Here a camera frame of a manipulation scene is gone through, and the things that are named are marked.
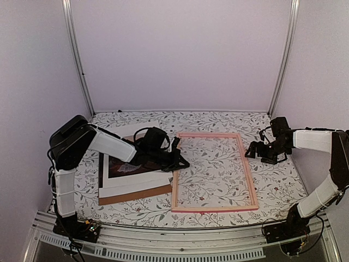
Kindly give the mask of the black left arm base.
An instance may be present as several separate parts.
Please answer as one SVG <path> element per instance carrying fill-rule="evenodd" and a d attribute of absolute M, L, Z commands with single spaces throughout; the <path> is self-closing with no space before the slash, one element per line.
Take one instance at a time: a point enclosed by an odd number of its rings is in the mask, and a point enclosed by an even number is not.
<path fill-rule="evenodd" d="M 100 223 L 92 219 L 79 221 L 77 215 L 65 218 L 58 217 L 53 232 L 74 240 L 97 243 L 100 234 Z"/>

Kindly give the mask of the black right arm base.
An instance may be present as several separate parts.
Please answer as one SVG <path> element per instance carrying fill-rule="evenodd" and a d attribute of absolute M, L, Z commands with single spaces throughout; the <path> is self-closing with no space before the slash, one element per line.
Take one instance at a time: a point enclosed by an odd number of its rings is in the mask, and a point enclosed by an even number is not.
<path fill-rule="evenodd" d="M 309 218 L 297 218 L 295 221 L 287 219 L 282 223 L 263 225 L 261 231 L 267 243 L 286 241 L 298 237 L 297 240 L 283 243 L 280 246 L 284 254 L 294 256 L 302 251 L 309 240 L 309 220 Z"/>

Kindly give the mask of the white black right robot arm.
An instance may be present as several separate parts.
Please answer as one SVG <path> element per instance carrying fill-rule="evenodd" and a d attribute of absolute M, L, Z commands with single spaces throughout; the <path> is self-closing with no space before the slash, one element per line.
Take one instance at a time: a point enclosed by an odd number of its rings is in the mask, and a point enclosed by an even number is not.
<path fill-rule="evenodd" d="M 294 204 L 288 211 L 282 233 L 287 238 L 295 237 L 309 219 L 332 203 L 340 202 L 348 190 L 348 131 L 338 129 L 290 129 L 283 128 L 273 133 L 270 143 L 253 141 L 245 156 L 259 157 L 262 162 L 277 164 L 278 156 L 291 154 L 293 149 L 314 151 L 320 160 L 308 157 L 311 166 L 305 167 L 297 154 L 294 162 L 299 171 L 309 171 L 302 177 L 313 182 L 309 195 Z"/>

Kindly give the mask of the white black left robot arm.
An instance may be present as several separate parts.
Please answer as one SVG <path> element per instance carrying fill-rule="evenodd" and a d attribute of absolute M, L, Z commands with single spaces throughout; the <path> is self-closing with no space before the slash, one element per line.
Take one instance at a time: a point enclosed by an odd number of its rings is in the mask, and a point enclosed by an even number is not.
<path fill-rule="evenodd" d="M 181 155 L 180 138 L 170 139 L 158 127 L 143 127 L 131 140 L 98 127 L 76 115 L 60 127 L 49 139 L 47 157 L 51 161 L 55 211 L 63 217 L 60 228 L 70 237 L 81 232 L 74 204 L 74 179 L 77 167 L 86 151 L 93 150 L 132 165 L 155 163 L 164 172 L 177 171 L 190 166 Z"/>

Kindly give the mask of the white photo mat board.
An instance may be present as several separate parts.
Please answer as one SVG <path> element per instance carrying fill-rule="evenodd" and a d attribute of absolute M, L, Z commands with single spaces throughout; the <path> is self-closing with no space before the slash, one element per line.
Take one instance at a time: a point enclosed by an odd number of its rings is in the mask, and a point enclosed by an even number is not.
<path fill-rule="evenodd" d="M 108 178 L 109 155 L 99 154 L 98 199 L 128 194 L 170 184 L 172 172 L 161 170 L 136 175 Z"/>

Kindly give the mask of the pink wooden picture frame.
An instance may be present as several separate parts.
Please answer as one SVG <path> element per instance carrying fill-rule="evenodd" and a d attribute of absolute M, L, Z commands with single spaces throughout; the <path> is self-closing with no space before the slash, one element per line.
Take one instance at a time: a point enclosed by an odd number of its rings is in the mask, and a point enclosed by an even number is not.
<path fill-rule="evenodd" d="M 178 133 L 190 163 L 173 173 L 172 212 L 258 210 L 256 190 L 238 133 Z"/>

